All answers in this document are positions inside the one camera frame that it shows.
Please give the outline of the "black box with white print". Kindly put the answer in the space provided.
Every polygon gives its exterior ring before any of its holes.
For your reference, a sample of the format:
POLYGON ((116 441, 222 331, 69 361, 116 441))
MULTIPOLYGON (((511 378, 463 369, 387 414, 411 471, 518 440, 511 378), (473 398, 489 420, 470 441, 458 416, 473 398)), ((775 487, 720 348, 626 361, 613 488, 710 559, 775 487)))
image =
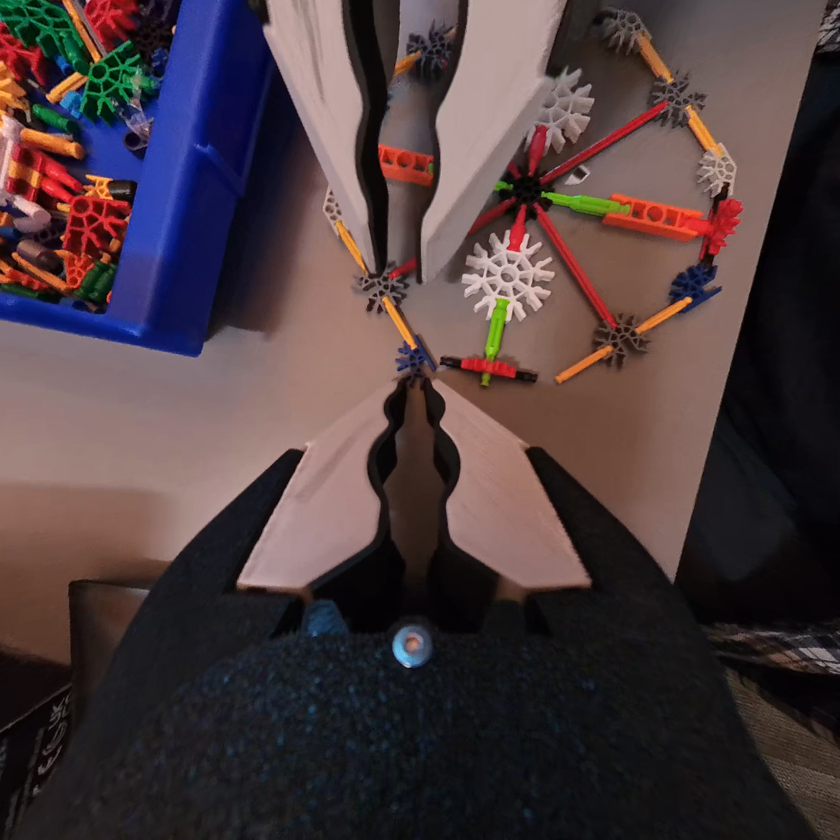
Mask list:
POLYGON ((1 730, 1 838, 11 838, 54 773, 71 733, 66 684, 1 730))

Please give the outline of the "blue bin with toy pieces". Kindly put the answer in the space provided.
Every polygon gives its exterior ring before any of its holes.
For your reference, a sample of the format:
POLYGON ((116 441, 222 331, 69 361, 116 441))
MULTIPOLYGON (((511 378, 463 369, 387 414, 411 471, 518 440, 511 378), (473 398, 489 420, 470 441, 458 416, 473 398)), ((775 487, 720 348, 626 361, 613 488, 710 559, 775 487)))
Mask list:
POLYGON ((2 321, 199 355, 274 70, 247 2, 182 2, 144 158, 117 124, 87 141, 94 173, 139 185, 111 303, 94 314, 3 293, 2 321))

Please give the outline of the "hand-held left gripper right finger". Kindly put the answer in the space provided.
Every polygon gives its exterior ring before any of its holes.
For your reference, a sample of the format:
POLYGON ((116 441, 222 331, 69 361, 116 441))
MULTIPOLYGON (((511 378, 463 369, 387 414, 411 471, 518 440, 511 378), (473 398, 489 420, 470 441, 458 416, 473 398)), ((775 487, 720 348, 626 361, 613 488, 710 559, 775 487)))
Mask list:
POLYGON ((592 586, 528 445, 440 380, 423 384, 446 547, 528 593, 592 586))

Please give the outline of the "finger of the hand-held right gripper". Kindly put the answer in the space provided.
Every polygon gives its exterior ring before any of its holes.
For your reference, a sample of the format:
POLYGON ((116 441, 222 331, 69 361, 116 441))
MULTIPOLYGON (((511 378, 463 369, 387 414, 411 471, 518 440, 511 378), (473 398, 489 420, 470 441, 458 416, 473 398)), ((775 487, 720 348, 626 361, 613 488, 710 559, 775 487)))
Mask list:
POLYGON ((434 117, 434 190, 418 243, 421 282, 454 256, 533 125, 567 5, 459 2, 455 54, 434 117))
POLYGON ((380 270, 389 193, 379 140, 393 74, 393 3, 263 1, 261 24, 343 222, 367 269, 380 270))

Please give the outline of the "colourful spoked wheel model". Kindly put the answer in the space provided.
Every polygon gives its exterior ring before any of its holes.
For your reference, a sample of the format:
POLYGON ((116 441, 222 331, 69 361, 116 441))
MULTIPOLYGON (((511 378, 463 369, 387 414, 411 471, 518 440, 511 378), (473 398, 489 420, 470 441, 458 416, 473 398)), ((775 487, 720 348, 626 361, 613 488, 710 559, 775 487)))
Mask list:
POLYGON ((506 325, 512 319, 526 318, 526 308, 538 311, 550 295, 545 284, 553 278, 551 258, 536 260, 541 244, 530 243, 527 223, 536 221, 547 235, 563 266, 592 306, 597 317, 593 335, 594 351, 582 361, 555 377, 562 384, 589 369, 605 363, 621 367, 630 353, 647 350, 646 334, 674 316, 697 308, 721 289, 713 285, 718 272, 720 251, 741 222, 742 203, 733 197, 737 166, 722 143, 717 142, 700 117, 707 96, 689 90, 687 74, 672 72, 658 54, 651 34, 635 12, 608 7, 593 21, 610 49, 638 55, 654 76, 646 111, 609 133, 567 161, 546 170, 543 158, 550 151, 561 151, 576 142, 591 117, 594 99, 591 86, 580 84, 581 70, 563 69, 551 84, 539 107, 538 117, 526 135, 521 163, 512 160, 495 184, 495 206, 478 216, 468 235, 478 233, 493 222, 511 216, 511 225, 502 237, 492 234, 488 247, 476 244, 467 255, 467 272, 461 277, 466 298, 478 296, 475 312, 486 310, 489 331, 482 356, 502 361, 500 348, 506 325), (584 165, 619 141, 650 123, 671 128, 687 128, 704 154, 697 180, 709 193, 710 208, 705 213, 666 203, 614 193, 607 198, 557 192, 555 185, 577 165, 584 165), (576 214, 595 217, 605 226, 687 243, 698 239, 697 261, 678 273, 668 289, 668 306, 643 321, 635 316, 615 314, 593 286, 579 261, 553 223, 549 211, 564 207, 576 214))

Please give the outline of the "pile of colourful toy pieces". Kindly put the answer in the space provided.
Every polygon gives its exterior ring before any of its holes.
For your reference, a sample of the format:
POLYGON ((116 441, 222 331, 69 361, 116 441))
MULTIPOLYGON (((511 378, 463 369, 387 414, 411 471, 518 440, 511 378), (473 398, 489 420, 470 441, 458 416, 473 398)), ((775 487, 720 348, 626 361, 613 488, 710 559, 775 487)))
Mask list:
POLYGON ((1 2, 2 297, 109 307, 181 2, 1 2))

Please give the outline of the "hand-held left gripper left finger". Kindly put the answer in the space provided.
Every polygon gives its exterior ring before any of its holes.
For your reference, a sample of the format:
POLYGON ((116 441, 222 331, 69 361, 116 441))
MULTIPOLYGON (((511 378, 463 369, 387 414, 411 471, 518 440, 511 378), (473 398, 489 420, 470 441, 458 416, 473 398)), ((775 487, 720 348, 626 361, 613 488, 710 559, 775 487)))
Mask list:
POLYGON ((407 380, 388 382, 307 442, 239 574, 240 591, 313 591, 382 546, 384 484, 406 399, 407 380))

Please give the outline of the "grey chair seat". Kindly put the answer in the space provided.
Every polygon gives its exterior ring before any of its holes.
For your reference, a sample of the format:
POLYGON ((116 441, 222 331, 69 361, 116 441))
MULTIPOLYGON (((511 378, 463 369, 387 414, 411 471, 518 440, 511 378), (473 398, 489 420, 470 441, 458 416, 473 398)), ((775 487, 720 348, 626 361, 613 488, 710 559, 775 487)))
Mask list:
POLYGON ((820 838, 839 838, 839 751, 824 731, 733 668, 724 668, 739 714, 789 798, 820 838))

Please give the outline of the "dark printed shirt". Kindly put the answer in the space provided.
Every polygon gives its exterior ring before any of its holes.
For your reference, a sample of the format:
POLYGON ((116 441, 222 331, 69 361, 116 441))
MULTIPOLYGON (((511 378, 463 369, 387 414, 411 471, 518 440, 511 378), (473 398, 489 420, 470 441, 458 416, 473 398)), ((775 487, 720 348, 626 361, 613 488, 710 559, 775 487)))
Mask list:
POLYGON ((817 51, 676 576, 701 623, 838 619, 839 58, 817 51))

